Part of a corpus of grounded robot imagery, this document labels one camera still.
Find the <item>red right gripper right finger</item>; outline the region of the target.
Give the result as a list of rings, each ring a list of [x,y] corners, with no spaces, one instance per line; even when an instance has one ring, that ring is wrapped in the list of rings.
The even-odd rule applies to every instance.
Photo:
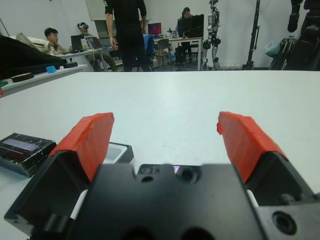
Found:
[[[282,149],[250,116],[221,111],[217,132],[227,156],[260,206],[314,203],[316,195]]]

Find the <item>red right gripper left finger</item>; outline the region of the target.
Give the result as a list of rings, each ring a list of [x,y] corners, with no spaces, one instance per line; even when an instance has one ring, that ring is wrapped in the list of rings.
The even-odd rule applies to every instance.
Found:
[[[16,228],[63,228],[104,161],[113,113],[83,117],[57,144],[7,210],[4,220]]]

